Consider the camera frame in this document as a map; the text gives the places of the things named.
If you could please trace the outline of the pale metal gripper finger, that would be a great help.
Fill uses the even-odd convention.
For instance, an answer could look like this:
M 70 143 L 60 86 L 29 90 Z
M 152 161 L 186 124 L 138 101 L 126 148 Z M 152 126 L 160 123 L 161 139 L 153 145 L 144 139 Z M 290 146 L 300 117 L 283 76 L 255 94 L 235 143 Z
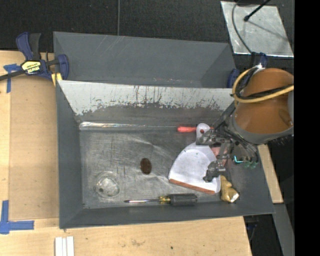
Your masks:
M 217 178 L 219 175 L 224 174 L 226 168 L 222 165 L 221 162 L 212 161 L 206 170 L 205 176 L 202 178 L 205 182 L 212 182 L 214 178 Z
M 196 141 L 195 143 L 197 145 L 208 145 L 208 146 L 212 146 L 213 144 L 215 144 L 216 138 L 215 138 L 215 134 L 214 131 L 212 129 L 209 129 L 208 131 L 204 131 L 203 133 L 198 133 L 196 135 Z

